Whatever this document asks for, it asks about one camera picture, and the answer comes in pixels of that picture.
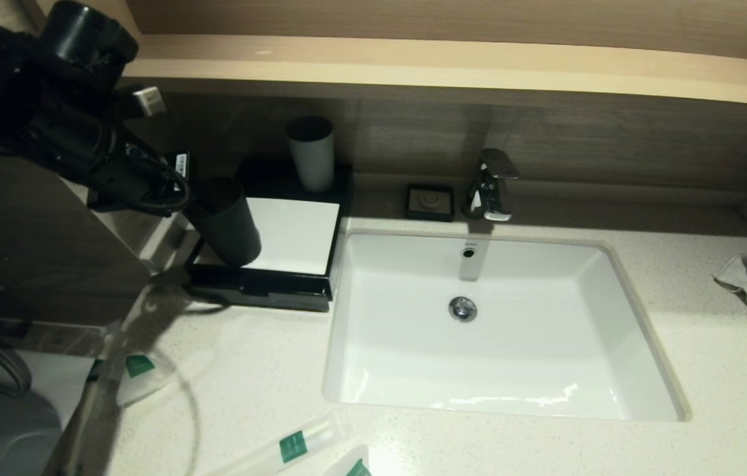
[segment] countertop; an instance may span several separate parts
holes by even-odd
[[[175,288],[151,287],[132,317],[131,344],[152,348],[175,365],[177,381],[120,412],[113,443],[87,461],[87,473],[97,474],[90,466],[98,464],[117,476],[201,476],[333,407],[344,407],[358,433],[282,474],[320,476],[365,443],[377,476],[747,476],[747,307],[711,277],[729,257],[747,253],[747,230],[730,211],[701,210],[691,215],[716,223],[706,234],[693,227],[668,227],[669,232],[536,225],[494,229],[498,238],[598,242],[614,250],[682,396],[687,421],[330,403],[321,386],[332,313],[253,307],[218,311],[186,301]],[[691,215],[685,219],[699,222]],[[662,221],[673,223],[677,217]],[[467,234],[464,223],[350,219],[349,232],[364,230]]]

